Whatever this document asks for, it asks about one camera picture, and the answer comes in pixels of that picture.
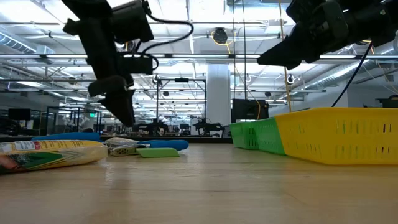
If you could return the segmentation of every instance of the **blue foam block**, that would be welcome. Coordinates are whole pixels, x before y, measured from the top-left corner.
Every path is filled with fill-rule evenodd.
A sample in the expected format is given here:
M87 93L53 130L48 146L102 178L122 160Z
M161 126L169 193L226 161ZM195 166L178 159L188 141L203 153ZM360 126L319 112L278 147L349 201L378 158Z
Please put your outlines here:
M102 142L101 135L98 133L62 133L49 136L37 136L32 138L33 141L44 140L86 140Z

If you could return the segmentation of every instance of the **monitor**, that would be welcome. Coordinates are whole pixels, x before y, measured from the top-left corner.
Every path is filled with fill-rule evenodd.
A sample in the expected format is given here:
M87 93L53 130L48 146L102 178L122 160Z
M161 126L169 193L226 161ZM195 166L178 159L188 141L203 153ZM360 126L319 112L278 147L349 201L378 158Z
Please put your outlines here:
M232 123L236 120L257 120L267 119L269 105L265 100L245 100L233 99L232 100Z

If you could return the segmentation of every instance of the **green sponge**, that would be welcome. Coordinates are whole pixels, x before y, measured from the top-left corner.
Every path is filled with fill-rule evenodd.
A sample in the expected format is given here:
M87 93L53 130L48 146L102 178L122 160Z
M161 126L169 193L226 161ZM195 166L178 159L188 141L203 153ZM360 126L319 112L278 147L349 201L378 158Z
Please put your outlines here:
M142 148L136 150L143 158L180 157L177 150L172 148Z

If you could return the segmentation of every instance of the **yellow basket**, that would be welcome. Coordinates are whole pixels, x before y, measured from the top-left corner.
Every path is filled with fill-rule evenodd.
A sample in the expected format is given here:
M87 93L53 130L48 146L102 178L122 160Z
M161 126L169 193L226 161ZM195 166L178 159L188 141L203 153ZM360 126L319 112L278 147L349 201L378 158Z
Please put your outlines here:
M398 109L318 108L275 116L287 155L326 164L398 164Z

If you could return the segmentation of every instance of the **green plastic basket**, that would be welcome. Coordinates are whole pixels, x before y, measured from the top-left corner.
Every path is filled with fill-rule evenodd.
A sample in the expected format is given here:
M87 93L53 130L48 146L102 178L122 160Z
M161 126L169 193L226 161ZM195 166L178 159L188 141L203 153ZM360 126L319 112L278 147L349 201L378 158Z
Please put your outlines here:
M242 149L259 149L253 123L254 122L240 122L229 126L235 147L240 147Z
M278 125L274 118L256 121L253 126L260 150L286 155L279 135Z

